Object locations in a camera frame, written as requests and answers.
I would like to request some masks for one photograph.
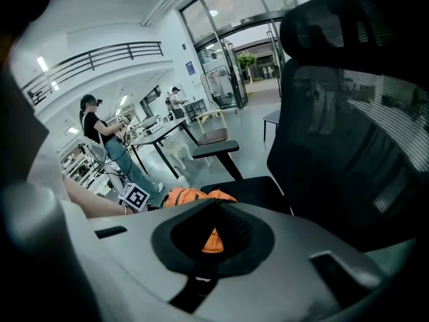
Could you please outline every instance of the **white tote bag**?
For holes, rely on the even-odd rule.
[[[103,140],[101,139],[101,134],[98,131],[100,137],[99,144],[92,141],[89,137],[85,135],[85,117],[86,115],[84,115],[82,118],[82,128],[84,134],[82,137],[82,144],[88,150],[88,155],[91,156],[95,161],[97,161],[97,163],[99,163],[101,166],[104,166],[107,157],[107,150],[104,146]]]

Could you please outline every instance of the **green tree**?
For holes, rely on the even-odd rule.
[[[244,51],[237,56],[241,68],[246,68],[249,74],[250,83],[253,83],[252,75],[250,73],[250,66],[256,63],[256,55],[251,52]]]

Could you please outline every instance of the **blue sign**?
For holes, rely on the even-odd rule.
[[[194,65],[192,64],[191,61],[186,63],[186,68],[188,69],[189,75],[195,74]]]

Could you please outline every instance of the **woman in black shirt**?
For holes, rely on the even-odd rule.
[[[104,121],[101,121],[96,115],[97,100],[92,95],[85,95],[80,100],[80,122],[84,118],[82,124],[84,135],[96,143],[100,143],[100,137],[103,145],[107,150],[107,156],[117,163],[122,170],[122,173],[130,182],[134,182],[147,193],[150,194],[150,200],[162,190],[162,183],[158,185],[150,182],[139,167],[130,158],[128,151],[122,146],[118,137],[115,135],[124,125],[125,121],[118,124],[107,126]]]

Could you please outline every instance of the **black metal railing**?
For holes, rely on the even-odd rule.
[[[31,102],[36,106],[41,103],[48,95],[55,93],[60,89],[60,85],[70,78],[82,74],[88,70],[114,61],[131,59],[139,56],[161,55],[164,56],[161,49],[161,42],[131,42],[103,46],[102,48],[83,52],[64,60],[48,71],[37,75],[28,82],[22,91]]]

